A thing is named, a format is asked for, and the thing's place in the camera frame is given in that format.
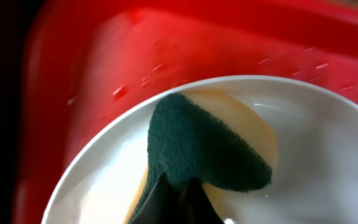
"plate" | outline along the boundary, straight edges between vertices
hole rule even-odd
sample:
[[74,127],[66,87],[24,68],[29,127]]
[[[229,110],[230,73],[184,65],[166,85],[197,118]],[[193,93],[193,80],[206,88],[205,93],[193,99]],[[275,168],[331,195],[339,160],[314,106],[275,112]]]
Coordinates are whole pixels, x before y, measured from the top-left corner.
[[118,117],[70,164],[42,223],[121,224],[147,165],[154,107],[183,90],[224,91],[277,135],[273,184],[249,194],[225,191],[219,216],[226,223],[358,223],[358,105],[308,83],[257,75],[179,86]]

